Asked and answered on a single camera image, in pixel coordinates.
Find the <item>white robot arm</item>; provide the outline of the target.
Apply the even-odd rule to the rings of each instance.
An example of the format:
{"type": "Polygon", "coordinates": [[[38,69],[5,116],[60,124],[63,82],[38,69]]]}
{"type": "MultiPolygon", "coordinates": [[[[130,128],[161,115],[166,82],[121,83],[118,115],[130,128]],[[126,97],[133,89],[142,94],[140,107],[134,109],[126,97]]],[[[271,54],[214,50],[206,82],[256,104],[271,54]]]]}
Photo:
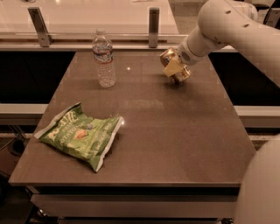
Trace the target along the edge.
{"type": "MultiPolygon", "coordinates": [[[[179,44],[164,69],[170,77],[230,45],[280,86],[280,32],[251,19],[235,0],[208,0],[198,26],[179,44]]],[[[280,136],[259,149],[241,182],[234,224],[280,224],[280,136]]]]}

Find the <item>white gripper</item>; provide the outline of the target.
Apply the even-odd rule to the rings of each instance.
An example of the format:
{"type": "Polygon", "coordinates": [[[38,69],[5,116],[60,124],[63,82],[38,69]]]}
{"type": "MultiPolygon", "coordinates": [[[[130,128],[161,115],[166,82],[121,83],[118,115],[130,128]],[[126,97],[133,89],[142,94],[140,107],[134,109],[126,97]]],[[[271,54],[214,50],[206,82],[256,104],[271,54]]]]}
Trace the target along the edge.
{"type": "MultiPolygon", "coordinates": [[[[180,60],[188,65],[194,65],[204,57],[203,42],[197,38],[186,37],[178,45],[177,54],[180,60]]],[[[177,59],[164,62],[164,74],[171,77],[180,72],[184,65],[177,59]]]]}

